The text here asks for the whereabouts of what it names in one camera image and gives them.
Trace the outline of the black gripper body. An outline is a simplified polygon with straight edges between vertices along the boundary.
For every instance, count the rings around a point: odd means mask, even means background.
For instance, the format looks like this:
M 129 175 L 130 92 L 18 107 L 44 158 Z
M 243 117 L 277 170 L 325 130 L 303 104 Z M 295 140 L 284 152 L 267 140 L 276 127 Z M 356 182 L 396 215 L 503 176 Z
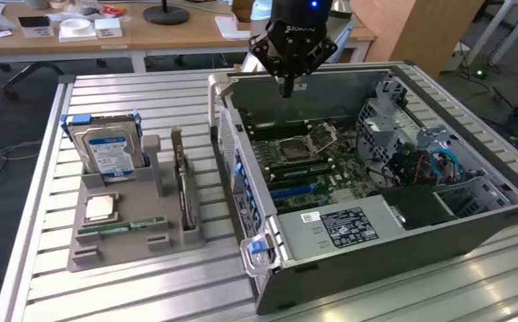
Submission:
M 268 37 L 281 56 L 287 76 L 287 43 L 289 38 L 320 39 L 327 35 L 329 1 L 273 1 Z

